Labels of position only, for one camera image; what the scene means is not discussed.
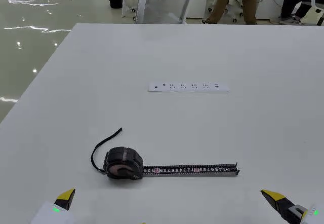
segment white desk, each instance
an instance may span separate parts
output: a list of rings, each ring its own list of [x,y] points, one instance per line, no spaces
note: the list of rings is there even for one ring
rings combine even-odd
[[[28,223],[71,187],[77,224],[285,223],[260,189],[305,207],[324,198],[323,35],[322,27],[77,25],[0,124],[2,223]],[[230,92],[147,92],[164,80],[218,80]],[[111,147],[129,146],[146,164],[238,161],[241,173],[109,181],[90,154],[121,126],[98,164]]]

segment measuring tape blade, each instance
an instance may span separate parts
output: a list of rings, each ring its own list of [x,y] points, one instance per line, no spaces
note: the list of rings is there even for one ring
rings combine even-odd
[[[237,164],[144,166],[143,177],[159,176],[236,176]]]
[[[96,145],[91,154],[91,163],[95,169],[113,179],[141,179],[161,176],[237,176],[236,164],[211,165],[171,165],[144,166],[142,157],[136,150],[126,147],[114,147],[106,153],[103,169],[96,166],[93,155],[98,147],[114,138],[122,131],[120,128],[112,136]]]

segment electrical outlet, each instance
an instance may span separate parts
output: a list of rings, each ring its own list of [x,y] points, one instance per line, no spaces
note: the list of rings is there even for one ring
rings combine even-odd
[[[228,87],[217,82],[152,82],[149,84],[150,92],[228,92]]]

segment floor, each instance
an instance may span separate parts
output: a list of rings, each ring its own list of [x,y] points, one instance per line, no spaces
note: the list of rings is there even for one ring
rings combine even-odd
[[[133,23],[132,16],[122,18],[108,0],[0,0],[0,122],[76,23]]]

